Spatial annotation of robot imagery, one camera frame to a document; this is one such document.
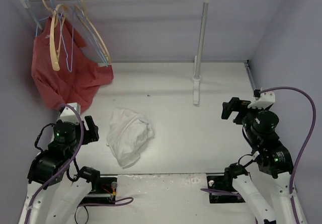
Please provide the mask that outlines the white t shirt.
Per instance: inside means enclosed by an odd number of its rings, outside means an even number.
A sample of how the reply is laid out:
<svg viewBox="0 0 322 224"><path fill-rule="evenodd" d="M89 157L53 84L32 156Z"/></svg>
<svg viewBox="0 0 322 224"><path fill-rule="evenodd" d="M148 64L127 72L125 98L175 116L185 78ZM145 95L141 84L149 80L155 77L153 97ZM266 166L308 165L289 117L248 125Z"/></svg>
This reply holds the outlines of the white t shirt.
<svg viewBox="0 0 322 224"><path fill-rule="evenodd" d="M154 138L154 130L148 119L135 111L117 107L109 122L107 145L119 166L133 166L140 159L140 150Z"/></svg>

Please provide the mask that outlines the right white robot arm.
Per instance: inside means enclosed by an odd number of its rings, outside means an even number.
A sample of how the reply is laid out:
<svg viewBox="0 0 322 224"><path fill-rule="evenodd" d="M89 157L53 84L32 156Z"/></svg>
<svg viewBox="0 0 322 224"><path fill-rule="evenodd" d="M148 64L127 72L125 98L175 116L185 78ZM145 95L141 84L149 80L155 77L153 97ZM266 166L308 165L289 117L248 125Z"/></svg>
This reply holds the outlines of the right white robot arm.
<svg viewBox="0 0 322 224"><path fill-rule="evenodd" d="M241 125L242 134L252 149L252 162L267 181L272 205L252 182L245 166L231 164L225 168L223 185L236 190L258 223L306 223L291 175L295 167L290 152L279 140L275 128L278 116L268 108L251 108L249 101L233 97L222 104L222 119L237 112L233 122Z"/></svg>

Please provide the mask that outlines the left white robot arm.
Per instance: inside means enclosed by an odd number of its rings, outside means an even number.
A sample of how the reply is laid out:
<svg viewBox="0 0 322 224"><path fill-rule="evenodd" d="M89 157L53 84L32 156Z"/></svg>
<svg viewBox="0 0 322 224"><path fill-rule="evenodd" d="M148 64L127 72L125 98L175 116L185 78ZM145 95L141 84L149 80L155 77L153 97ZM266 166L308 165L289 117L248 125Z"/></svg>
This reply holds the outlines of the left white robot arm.
<svg viewBox="0 0 322 224"><path fill-rule="evenodd" d="M99 191L101 186L100 171L91 167L77 169L71 193L50 212L59 183L70 165L75 163L80 147L99 140L99 128L92 116L85 116L82 122L59 119L50 126L53 128L53 140L31 163L27 176L27 195L19 223L66 223L81 200L88 193Z"/></svg>

